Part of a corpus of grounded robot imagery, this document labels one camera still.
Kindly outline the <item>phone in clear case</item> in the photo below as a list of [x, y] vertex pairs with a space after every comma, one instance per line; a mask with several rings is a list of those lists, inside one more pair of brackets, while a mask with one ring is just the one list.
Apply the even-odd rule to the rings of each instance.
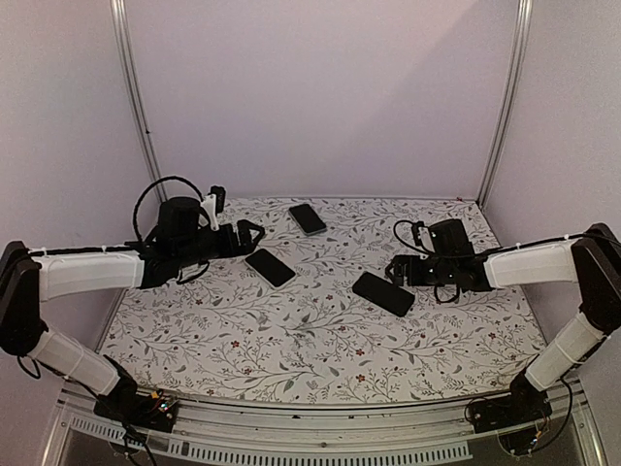
[[295, 278], [293, 269], [265, 249], [247, 256], [245, 263], [274, 288], [280, 288]]
[[327, 230], [326, 223], [308, 203], [290, 207], [288, 213], [307, 236], [317, 235]]

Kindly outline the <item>phone in clear case middle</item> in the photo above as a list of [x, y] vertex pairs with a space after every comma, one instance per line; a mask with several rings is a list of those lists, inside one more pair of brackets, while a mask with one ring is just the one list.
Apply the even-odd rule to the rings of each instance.
[[274, 288], [280, 288], [295, 278], [293, 269], [265, 249], [247, 256], [245, 263]]

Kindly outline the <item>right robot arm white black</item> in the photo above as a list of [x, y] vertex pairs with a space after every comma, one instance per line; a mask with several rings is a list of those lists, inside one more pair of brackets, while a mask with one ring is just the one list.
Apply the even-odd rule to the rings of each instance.
[[410, 226], [409, 254], [395, 256], [384, 273], [395, 285], [452, 285], [458, 293], [488, 292], [535, 283], [575, 283], [577, 314], [511, 382], [502, 415], [521, 423], [570, 369], [584, 363], [620, 327], [620, 243], [604, 223], [582, 233], [506, 248], [474, 250], [463, 222], [448, 219]]

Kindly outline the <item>floral patterned table mat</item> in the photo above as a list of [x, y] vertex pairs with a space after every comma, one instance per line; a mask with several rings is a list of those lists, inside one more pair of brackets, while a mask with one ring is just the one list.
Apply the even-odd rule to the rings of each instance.
[[478, 250], [496, 245], [468, 201], [316, 199], [327, 231], [308, 237], [289, 199], [232, 199], [223, 220], [264, 226], [262, 247], [295, 271], [270, 286], [240, 258], [200, 279], [122, 298], [100, 350], [144, 387], [287, 404], [405, 403], [506, 388], [543, 348], [518, 288], [466, 293], [418, 288], [406, 316], [356, 296], [406, 249], [408, 224], [464, 223]]

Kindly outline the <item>front aluminium rail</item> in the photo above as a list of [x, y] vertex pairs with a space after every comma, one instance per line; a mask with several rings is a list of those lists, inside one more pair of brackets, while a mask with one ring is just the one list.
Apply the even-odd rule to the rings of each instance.
[[168, 432], [129, 440], [69, 384], [59, 395], [46, 465], [606, 465], [578, 379], [548, 392], [547, 419], [478, 432], [474, 399], [302, 406], [182, 396]]

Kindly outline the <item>aluminium frame post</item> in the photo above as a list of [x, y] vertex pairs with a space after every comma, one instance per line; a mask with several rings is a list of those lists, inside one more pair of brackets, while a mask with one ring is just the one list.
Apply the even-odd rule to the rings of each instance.
[[152, 182], [162, 177], [159, 162], [151, 138], [150, 127], [140, 90], [139, 77], [132, 49], [129, 21], [126, 11], [126, 2], [123, 0], [110, 1], [114, 36], [121, 71], [125, 81], [130, 110], [136, 126], [138, 141], [143, 153], [149, 179]]
[[517, 13], [508, 61], [507, 79], [488, 159], [476, 197], [476, 203], [482, 211], [485, 211], [489, 204], [493, 185], [500, 168], [501, 158], [527, 54], [532, 14], [532, 0], [519, 0], [517, 2]]

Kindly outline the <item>black phone case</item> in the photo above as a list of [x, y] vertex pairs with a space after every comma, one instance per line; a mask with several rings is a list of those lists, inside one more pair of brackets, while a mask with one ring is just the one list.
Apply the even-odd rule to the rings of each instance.
[[405, 316], [414, 305], [415, 296], [369, 272], [363, 273], [352, 286], [357, 296], [398, 317]]

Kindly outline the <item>right aluminium frame post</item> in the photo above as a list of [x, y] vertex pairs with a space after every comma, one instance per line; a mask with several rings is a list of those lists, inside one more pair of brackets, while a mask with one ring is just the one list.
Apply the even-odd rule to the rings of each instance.
[[488, 159], [476, 197], [476, 203], [482, 211], [485, 211], [489, 204], [493, 185], [500, 168], [501, 158], [527, 54], [532, 14], [532, 0], [519, 0], [517, 2], [517, 13], [508, 61], [507, 79]]

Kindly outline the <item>phone in clear case far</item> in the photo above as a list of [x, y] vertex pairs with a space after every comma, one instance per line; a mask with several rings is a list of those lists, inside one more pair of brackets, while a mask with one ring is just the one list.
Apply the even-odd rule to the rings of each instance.
[[317, 235], [327, 230], [326, 223], [308, 203], [290, 207], [288, 213], [307, 236]]

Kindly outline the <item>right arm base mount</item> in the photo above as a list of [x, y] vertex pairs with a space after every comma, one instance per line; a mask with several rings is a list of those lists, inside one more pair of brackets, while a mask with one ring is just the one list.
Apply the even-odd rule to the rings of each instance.
[[534, 404], [519, 401], [512, 395], [496, 398], [476, 397], [466, 406], [465, 421], [475, 433], [502, 430], [552, 415], [552, 408], [546, 396], [536, 399]]

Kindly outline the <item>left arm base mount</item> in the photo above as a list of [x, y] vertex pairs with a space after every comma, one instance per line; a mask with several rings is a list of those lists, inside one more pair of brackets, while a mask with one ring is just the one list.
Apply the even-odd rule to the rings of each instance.
[[93, 413], [121, 424], [172, 433], [179, 412], [179, 399], [162, 390], [150, 394], [130, 393], [99, 397]]

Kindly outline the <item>left aluminium frame post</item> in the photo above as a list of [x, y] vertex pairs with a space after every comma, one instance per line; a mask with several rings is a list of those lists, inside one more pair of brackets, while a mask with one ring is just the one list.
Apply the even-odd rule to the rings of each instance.
[[130, 110], [136, 126], [138, 141], [143, 153], [149, 179], [152, 182], [162, 177], [159, 162], [151, 138], [150, 127], [140, 90], [139, 77], [132, 49], [129, 21], [126, 11], [126, 2], [123, 0], [110, 1], [114, 36], [121, 71], [125, 81]]

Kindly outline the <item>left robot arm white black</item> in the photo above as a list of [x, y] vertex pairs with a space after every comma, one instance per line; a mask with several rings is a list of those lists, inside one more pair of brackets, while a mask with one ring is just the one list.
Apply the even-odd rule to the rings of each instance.
[[1, 257], [1, 349], [28, 357], [88, 387], [124, 421], [145, 410], [133, 378], [117, 363], [48, 326], [40, 306], [49, 300], [107, 289], [151, 289], [186, 279], [187, 267], [207, 269], [215, 259], [248, 255], [265, 235], [246, 219], [221, 224], [224, 203], [174, 197], [159, 207], [153, 229], [123, 246], [31, 250], [21, 241]]

